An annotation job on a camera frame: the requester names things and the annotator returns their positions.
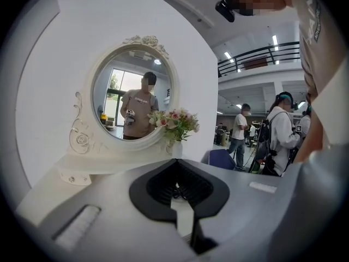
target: person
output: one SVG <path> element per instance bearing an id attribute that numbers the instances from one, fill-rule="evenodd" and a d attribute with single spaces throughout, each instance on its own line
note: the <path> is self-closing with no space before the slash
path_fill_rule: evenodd
<path id="1" fill-rule="evenodd" d="M 229 10 L 241 15 L 263 14 L 294 7 L 299 18 L 299 50 L 311 105 L 332 79 L 347 54 L 346 43 L 336 28 L 330 12 L 321 0 L 225 0 Z M 316 113 L 295 162 L 306 161 L 311 152 L 327 144 Z"/>
<path id="2" fill-rule="evenodd" d="M 288 112 L 293 105 L 292 95 L 288 92 L 281 92 L 276 96 L 275 102 L 270 107 L 267 120 L 270 127 L 270 150 L 276 152 L 272 159 L 275 162 L 274 168 L 264 166 L 262 174 L 281 176 L 286 170 L 290 150 L 295 148 L 300 136 L 292 130 L 292 122 Z"/>
<path id="3" fill-rule="evenodd" d="M 306 135 L 309 132 L 310 122 L 311 122 L 311 105 L 308 105 L 306 111 L 304 112 L 303 117 L 300 119 L 300 121 L 298 123 L 299 126 L 302 126 L 302 133 L 300 135 L 300 140 L 299 140 L 299 143 L 297 145 L 297 149 L 300 149 Z"/>
<path id="4" fill-rule="evenodd" d="M 156 82 L 157 76 L 152 72 L 146 72 L 141 80 L 141 89 L 128 90 L 121 99 L 121 115 L 126 118 L 127 110 L 134 112 L 134 122 L 124 124 L 124 140 L 140 139 L 154 130 L 149 123 L 148 114 L 159 110 L 158 100 L 151 94 Z"/>
<path id="5" fill-rule="evenodd" d="M 244 131 L 249 128 L 245 116 L 249 114 L 251 107 L 243 104 L 241 114 L 235 117 L 231 143 L 228 149 L 229 154 L 236 150 L 237 169 L 244 170 L 245 137 Z"/>
<path id="6" fill-rule="evenodd" d="M 216 145 L 220 146 L 222 143 L 222 127 L 223 123 L 219 123 L 216 129 Z"/>
<path id="7" fill-rule="evenodd" d="M 252 141 L 253 141 L 253 138 L 255 137 L 255 134 L 256 134 L 256 127 L 251 124 L 251 127 L 250 127 L 250 145 L 248 147 L 251 147 L 252 146 Z"/>

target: round mirror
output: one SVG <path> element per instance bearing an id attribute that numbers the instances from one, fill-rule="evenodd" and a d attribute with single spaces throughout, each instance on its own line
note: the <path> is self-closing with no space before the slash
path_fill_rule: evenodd
<path id="1" fill-rule="evenodd" d="M 161 59 L 142 50 L 128 50 L 110 60 L 93 89 L 95 114 L 108 133 L 118 139 L 138 140 L 155 130 L 148 115 L 166 111 L 171 79 Z"/>

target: man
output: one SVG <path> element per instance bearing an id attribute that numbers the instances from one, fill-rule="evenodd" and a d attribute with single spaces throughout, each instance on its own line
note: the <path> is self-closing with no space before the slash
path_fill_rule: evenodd
<path id="1" fill-rule="evenodd" d="M 233 134 L 231 135 L 231 143 L 228 149 L 229 154 L 236 150 L 236 168 L 244 170 L 244 153 L 245 153 L 245 138 L 244 131 L 249 129 L 245 116 L 249 114 L 251 107 L 248 104 L 243 104 L 241 114 L 235 117 L 233 124 Z"/>
<path id="2" fill-rule="evenodd" d="M 307 100 L 312 103 L 334 76 L 347 54 L 347 47 L 329 11 L 320 0 L 225 0 L 229 9 L 242 15 L 294 7 L 299 17 L 299 44 Z M 311 126 L 295 162 L 307 160 L 311 152 L 322 149 L 323 128 L 312 112 Z"/>
<path id="3" fill-rule="evenodd" d="M 248 147 L 252 146 L 252 141 L 253 141 L 253 138 L 255 137 L 255 134 L 256 134 L 256 127 L 253 124 L 251 124 L 251 127 L 250 127 L 250 145 Z"/>
<path id="4" fill-rule="evenodd" d="M 154 127 L 149 123 L 148 114 L 159 110 L 159 103 L 151 94 L 157 82 L 157 76 L 152 72 L 146 72 L 141 80 L 140 90 L 128 90 L 121 99 L 120 113 L 124 118 L 132 118 L 124 124 L 124 140 L 137 140 L 150 134 Z"/>
<path id="5" fill-rule="evenodd" d="M 216 145 L 220 146 L 222 144 L 222 129 L 223 123 L 219 123 L 216 129 Z"/>

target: black railing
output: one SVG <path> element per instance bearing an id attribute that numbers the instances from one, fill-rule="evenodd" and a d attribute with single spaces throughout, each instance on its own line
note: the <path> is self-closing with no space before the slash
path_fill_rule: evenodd
<path id="1" fill-rule="evenodd" d="M 297 59 L 300 59 L 298 41 L 266 46 L 218 62 L 218 77 L 257 67 L 293 62 Z"/>

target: ornate mirror frame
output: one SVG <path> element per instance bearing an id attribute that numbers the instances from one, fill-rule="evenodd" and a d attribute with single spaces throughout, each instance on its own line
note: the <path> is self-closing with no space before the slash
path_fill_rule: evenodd
<path id="1" fill-rule="evenodd" d="M 156 128 L 148 136 L 126 141 L 111 135 L 100 123 L 93 105 L 94 84 L 104 67 L 117 55 L 131 50 L 142 50 L 152 54 L 165 66 L 171 81 L 170 102 L 168 109 L 178 108 L 179 80 L 175 65 L 163 45 L 159 44 L 155 36 L 138 35 L 126 39 L 121 45 L 107 50 L 95 63 L 88 75 L 85 87 L 81 92 L 76 92 L 78 114 L 71 127 L 69 142 L 71 150 L 78 154 L 103 154 L 126 151 L 139 151 L 158 142 L 164 135 L 163 129 Z"/>

